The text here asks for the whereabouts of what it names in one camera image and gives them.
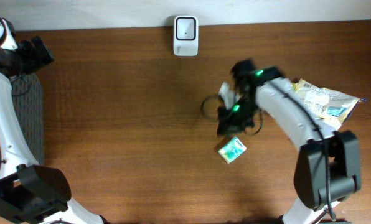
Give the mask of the teal tissue pack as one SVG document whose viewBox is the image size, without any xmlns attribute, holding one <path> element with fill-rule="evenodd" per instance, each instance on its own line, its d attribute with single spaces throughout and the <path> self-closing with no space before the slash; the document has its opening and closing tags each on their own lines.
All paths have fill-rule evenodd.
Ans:
<svg viewBox="0 0 371 224">
<path fill-rule="evenodd" d="M 236 158 L 246 151 L 247 147 L 237 137 L 233 137 L 226 145 L 218 150 L 227 164 L 232 163 Z"/>
</svg>

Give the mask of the white tube gold cap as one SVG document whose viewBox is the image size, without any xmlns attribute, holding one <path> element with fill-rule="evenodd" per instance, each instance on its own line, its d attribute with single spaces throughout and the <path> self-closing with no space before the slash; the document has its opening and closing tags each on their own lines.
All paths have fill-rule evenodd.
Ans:
<svg viewBox="0 0 371 224">
<path fill-rule="evenodd" d="M 337 118 L 334 118 L 334 119 L 325 118 L 323 119 L 323 122 L 333 127 L 336 131 L 338 131 L 340 127 L 342 126 L 342 123 Z"/>
</svg>

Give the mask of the pale yellow snack bag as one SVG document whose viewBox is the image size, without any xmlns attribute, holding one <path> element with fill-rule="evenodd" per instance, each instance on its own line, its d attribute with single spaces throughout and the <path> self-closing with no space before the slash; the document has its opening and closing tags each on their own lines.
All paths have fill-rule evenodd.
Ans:
<svg viewBox="0 0 371 224">
<path fill-rule="evenodd" d="M 342 125 L 350 118 L 359 103 L 367 101 L 328 88 L 319 88 L 303 79 L 292 85 L 295 93 L 317 117 L 337 118 Z"/>
</svg>

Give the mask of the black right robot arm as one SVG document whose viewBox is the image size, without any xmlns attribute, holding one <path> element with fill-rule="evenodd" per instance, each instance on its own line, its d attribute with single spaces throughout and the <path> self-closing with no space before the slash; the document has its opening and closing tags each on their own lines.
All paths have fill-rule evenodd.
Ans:
<svg viewBox="0 0 371 224">
<path fill-rule="evenodd" d="M 257 69 L 252 60 L 231 69 L 239 97 L 218 108 L 219 136 L 254 127 L 253 117 L 265 111 L 298 152 L 293 184 L 297 198 L 280 223 L 320 223 L 334 207 L 362 187 L 359 140 L 351 131 L 339 132 L 318 118 L 295 94 L 291 81 L 276 67 Z"/>
</svg>

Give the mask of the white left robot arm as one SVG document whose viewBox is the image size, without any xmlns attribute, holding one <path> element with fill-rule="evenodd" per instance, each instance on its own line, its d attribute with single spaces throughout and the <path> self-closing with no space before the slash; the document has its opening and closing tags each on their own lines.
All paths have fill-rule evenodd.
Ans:
<svg viewBox="0 0 371 224">
<path fill-rule="evenodd" d="M 14 112 L 12 81 L 54 61 L 40 37 L 17 44 L 0 17 L 0 217 L 12 223 L 106 223 L 76 202 L 64 174 L 39 165 Z"/>
</svg>

